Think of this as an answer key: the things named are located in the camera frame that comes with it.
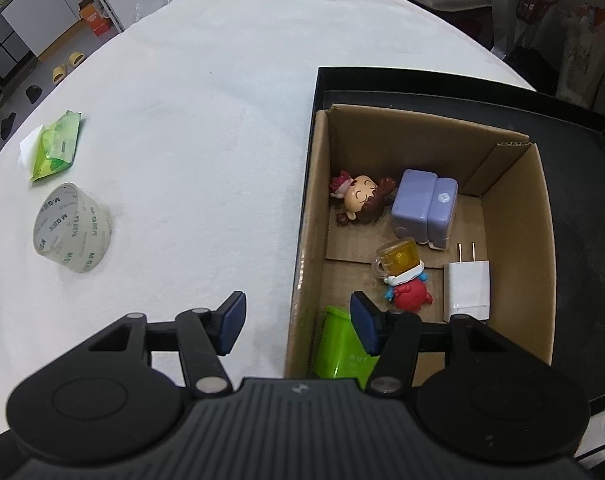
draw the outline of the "brown doll hair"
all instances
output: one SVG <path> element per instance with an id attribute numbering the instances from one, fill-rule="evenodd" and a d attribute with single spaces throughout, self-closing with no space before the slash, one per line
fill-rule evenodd
<path id="1" fill-rule="evenodd" d="M 358 222 L 371 222 L 380 218 L 385 208 L 385 196 L 396 189 L 396 181 L 385 176 L 378 181 L 378 187 L 374 190 L 374 193 L 365 201 L 360 211 L 356 212 L 356 221 Z M 338 213 L 336 215 L 336 222 L 339 225 L 345 226 L 351 222 L 347 217 L 346 213 Z"/>

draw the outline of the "green packet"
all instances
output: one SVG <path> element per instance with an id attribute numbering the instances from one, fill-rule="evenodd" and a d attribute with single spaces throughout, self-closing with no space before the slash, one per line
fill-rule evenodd
<path id="1" fill-rule="evenodd" d="M 67 110 L 54 124 L 41 130 L 31 181 L 66 170 L 73 164 L 80 114 Z"/>

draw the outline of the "black cable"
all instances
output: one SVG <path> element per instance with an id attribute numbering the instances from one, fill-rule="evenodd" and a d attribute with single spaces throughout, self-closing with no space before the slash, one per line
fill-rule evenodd
<path id="1" fill-rule="evenodd" d="M 603 444 L 602 446 L 595 447 L 591 451 L 588 451 L 586 453 L 583 453 L 582 455 L 577 456 L 576 458 L 574 458 L 574 460 L 576 462 L 579 462 L 579 461 L 583 460 L 584 458 L 587 458 L 588 456 L 595 455 L 596 453 L 600 453 L 601 451 L 604 451 L 604 450 L 605 450 L 605 444 Z"/>

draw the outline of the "yellow slipper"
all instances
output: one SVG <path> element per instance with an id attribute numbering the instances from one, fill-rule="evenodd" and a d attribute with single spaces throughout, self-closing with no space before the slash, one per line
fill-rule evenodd
<path id="1" fill-rule="evenodd" d="M 64 65 L 54 68 L 54 84 L 57 85 L 60 81 L 67 77 L 67 67 Z"/>
<path id="2" fill-rule="evenodd" d="M 69 66 L 76 68 L 85 60 L 85 55 L 82 52 L 74 52 L 69 56 Z"/>

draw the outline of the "doll face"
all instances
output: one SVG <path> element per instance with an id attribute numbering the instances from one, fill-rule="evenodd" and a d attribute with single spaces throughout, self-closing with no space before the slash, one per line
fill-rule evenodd
<path id="1" fill-rule="evenodd" d="M 374 194 L 378 186 L 366 175 L 357 176 L 345 191 L 345 211 L 350 220 L 356 218 L 356 213 L 361 210 L 363 204 Z"/>

